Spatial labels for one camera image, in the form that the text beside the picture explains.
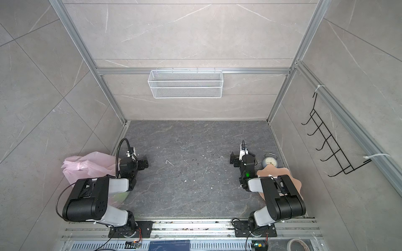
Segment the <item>pink plastic bag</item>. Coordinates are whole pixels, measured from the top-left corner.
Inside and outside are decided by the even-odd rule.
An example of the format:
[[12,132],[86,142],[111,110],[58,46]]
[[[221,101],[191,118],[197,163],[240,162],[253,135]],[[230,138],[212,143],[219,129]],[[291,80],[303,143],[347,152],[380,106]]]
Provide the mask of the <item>pink plastic bag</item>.
[[79,179],[115,176],[115,167],[115,157],[101,152],[92,152],[85,156],[66,158],[61,168],[67,181],[73,184]]

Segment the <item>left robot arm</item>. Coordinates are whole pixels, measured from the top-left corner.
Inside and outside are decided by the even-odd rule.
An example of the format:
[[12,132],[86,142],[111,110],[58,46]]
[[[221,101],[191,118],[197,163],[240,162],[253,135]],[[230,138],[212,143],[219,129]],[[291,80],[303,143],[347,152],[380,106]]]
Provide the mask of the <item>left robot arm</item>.
[[118,209],[134,190],[138,172],[148,166],[147,159],[131,153],[122,159],[101,152],[66,158],[62,172],[73,188],[62,218],[110,227],[110,238],[150,237],[151,221],[136,221],[131,211]]

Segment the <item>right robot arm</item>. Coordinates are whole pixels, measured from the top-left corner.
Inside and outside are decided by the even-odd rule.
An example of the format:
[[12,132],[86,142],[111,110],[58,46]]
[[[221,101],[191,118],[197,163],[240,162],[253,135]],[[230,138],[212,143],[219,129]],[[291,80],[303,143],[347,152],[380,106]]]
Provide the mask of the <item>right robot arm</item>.
[[231,153],[230,164],[240,170],[240,187],[260,194],[265,201],[265,206],[251,212],[246,221],[232,219],[236,237],[264,234],[276,237],[275,223],[305,215],[306,206],[300,195],[301,182],[291,175],[289,169],[278,167],[275,154],[268,153],[258,163],[256,155],[242,142],[239,154]]

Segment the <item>small grey alarm clock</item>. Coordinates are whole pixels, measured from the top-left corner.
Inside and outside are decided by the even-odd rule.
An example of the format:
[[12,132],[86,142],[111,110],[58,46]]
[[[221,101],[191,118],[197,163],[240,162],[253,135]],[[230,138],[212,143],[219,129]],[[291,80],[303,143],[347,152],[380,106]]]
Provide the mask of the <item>small grey alarm clock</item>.
[[263,168],[266,168],[268,165],[278,167],[277,156],[273,153],[265,153],[261,165]]

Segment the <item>pink wavy plate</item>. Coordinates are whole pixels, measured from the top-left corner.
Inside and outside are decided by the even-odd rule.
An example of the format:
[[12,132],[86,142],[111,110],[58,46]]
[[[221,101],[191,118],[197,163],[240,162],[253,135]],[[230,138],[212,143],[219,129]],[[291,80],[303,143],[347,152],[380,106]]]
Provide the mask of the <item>pink wavy plate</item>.
[[255,176],[250,176],[247,185],[247,191],[260,193],[267,207],[282,202],[304,203],[300,195],[301,182],[294,179],[287,168],[268,165],[258,170]]

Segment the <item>roll of tape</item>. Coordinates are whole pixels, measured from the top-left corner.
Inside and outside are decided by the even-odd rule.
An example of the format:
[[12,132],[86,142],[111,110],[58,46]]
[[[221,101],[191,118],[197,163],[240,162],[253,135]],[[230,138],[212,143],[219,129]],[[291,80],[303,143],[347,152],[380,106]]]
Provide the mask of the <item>roll of tape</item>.
[[294,247],[294,245],[296,245],[296,247],[301,247],[302,251],[310,251],[309,246],[301,239],[291,239],[288,241],[287,246],[286,246],[286,250],[287,251],[292,251],[292,248]]

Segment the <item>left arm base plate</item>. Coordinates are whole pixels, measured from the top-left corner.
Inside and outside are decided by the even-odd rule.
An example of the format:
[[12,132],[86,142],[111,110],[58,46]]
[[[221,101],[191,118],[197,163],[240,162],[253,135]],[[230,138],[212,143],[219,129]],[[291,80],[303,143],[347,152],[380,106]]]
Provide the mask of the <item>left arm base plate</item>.
[[122,227],[114,227],[109,231],[108,238],[149,238],[151,236],[153,221],[136,221]]

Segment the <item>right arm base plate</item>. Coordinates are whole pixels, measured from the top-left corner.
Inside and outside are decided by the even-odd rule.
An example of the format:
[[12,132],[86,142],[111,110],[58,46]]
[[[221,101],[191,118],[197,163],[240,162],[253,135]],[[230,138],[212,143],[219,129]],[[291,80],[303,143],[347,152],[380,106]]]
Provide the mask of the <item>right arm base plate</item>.
[[264,227],[255,227],[253,230],[248,221],[233,219],[231,225],[235,230],[236,237],[277,237],[275,225],[266,225]]

